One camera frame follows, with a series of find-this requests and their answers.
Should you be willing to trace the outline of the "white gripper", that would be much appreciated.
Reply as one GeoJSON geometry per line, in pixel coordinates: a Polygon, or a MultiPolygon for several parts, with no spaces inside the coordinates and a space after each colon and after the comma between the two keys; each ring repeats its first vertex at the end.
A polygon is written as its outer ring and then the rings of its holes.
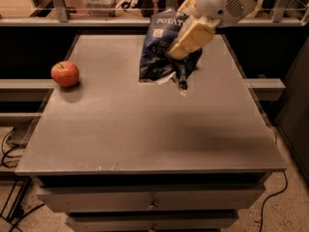
{"type": "Polygon", "coordinates": [[[177,60],[185,58],[213,39],[215,19],[220,20],[223,26],[235,24],[252,13],[257,2],[258,0],[184,0],[178,11],[192,16],[183,24],[165,54],[177,60]]]}

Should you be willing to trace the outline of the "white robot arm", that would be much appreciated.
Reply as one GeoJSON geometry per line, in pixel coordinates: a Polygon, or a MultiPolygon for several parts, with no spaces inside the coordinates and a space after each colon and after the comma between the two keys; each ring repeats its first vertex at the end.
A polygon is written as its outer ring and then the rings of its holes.
{"type": "Polygon", "coordinates": [[[208,44],[217,27],[234,25],[252,14],[260,0],[185,0],[178,12],[188,16],[165,54],[180,60],[208,44]]]}

